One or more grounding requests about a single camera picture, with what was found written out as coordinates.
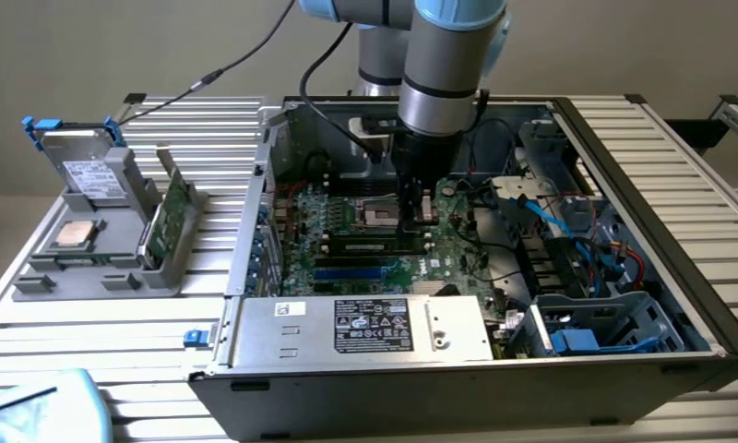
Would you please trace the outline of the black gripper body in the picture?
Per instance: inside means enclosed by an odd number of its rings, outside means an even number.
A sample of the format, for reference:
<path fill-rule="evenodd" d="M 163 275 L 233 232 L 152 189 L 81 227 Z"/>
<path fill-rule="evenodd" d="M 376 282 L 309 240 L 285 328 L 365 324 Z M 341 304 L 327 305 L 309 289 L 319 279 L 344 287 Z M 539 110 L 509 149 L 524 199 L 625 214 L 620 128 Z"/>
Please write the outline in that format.
<path fill-rule="evenodd" d="M 392 142 L 392 163 L 400 186 L 433 186 L 451 173 L 460 150 L 460 133 L 428 136 L 415 131 L 397 133 Z"/>

